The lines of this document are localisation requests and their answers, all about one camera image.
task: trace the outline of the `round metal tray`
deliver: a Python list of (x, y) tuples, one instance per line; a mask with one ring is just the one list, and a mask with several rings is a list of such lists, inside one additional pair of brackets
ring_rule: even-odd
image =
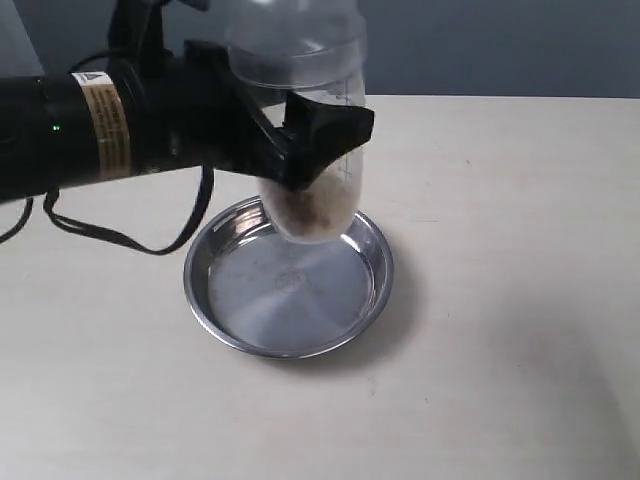
[(339, 241), (298, 245), (252, 198), (198, 235), (184, 286), (193, 313), (220, 341), (290, 359), (327, 353), (363, 333), (384, 310), (393, 275), (391, 249), (364, 214)]

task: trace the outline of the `warning label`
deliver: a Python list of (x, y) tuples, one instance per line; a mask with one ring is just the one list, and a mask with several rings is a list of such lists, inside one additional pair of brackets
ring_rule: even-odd
[(132, 175), (131, 137), (124, 106), (111, 77), (104, 72), (74, 73), (93, 118), (100, 154), (100, 179)]

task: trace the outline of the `black cord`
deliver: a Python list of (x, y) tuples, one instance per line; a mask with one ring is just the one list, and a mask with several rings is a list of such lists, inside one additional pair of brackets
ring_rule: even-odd
[(11, 230), (7, 233), (0, 235), (0, 244), (8, 242), (13, 237), (15, 237), (18, 233), (22, 231), (22, 229), (27, 225), (29, 218), (31, 218), (31, 214), (33, 213), (33, 198), (27, 198), (27, 203), (24, 206), (24, 210), (22, 211), (22, 216), (18, 220), (18, 223), (15, 224)]
[(96, 60), (102, 60), (103, 58), (111, 58), (111, 57), (121, 57), (125, 56), (129, 52), (126, 48), (109, 48), (106, 50), (101, 50), (99, 52), (94, 53), (93, 55), (89, 55), (86, 58), (83, 58), (78, 63), (76, 63), (73, 67), (69, 69), (69, 73), (74, 73), (80, 70), (85, 65), (95, 62)]
[[(78, 62), (73, 66), (71, 71), (75, 72), (94, 60), (121, 55), (124, 53), (126, 53), (126, 50), (103, 50)], [(121, 247), (131, 248), (148, 255), (164, 256), (169, 255), (182, 248), (196, 233), (196, 231), (202, 224), (204, 216), (207, 213), (207, 209), (209, 208), (209, 204), (211, 203), (214, 185), (215, 177), (213, 169), (203, 164), (200, 188), (198, 190), (198, 196), (191, 212), (191, 216), (187, 220), (187, 223), (185, 224), (178, 238), (167, 248), (163, 248), (161, 250), (149, 249), (136, 242), (131, 237), (128, 237), (120, 232), (116, 232), (115, 230), (110, 230), (108, 228), (91, 225), (89, 223), (80, 222), (72, 218), (58, 215), (53, 211), (53, 208), (55, 207), (57, 201), (60, 199), (59, 189), (55, 189), (47, 193), (44, 199), (43, 207), (45, 213), (51, 220), (51, 223), (67, 233), (91, 238), (94, 240), (100, 240)]]

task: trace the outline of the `metal pie dish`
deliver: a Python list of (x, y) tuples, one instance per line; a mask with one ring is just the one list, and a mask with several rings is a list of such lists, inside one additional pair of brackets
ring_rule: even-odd
[(370, 327), (393, 276), (389, 244), (363, 213), (340, 240), (299, 245), (277, 233), (255, 197), (198, 235), (184, 287), (200, 324), (221, 342), (260, 357), (301, 359), (342, 347)]

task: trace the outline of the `gray wall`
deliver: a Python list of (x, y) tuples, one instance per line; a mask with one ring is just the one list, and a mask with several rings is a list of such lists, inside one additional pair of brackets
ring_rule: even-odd
[[(15, 0), (45, 67), (104, 46), (113, 2)], [(171, 7), (172, 46), (215, 40), (207, 15)], [(638, 0), (360, 0), (371, 93), (640, 97)]]

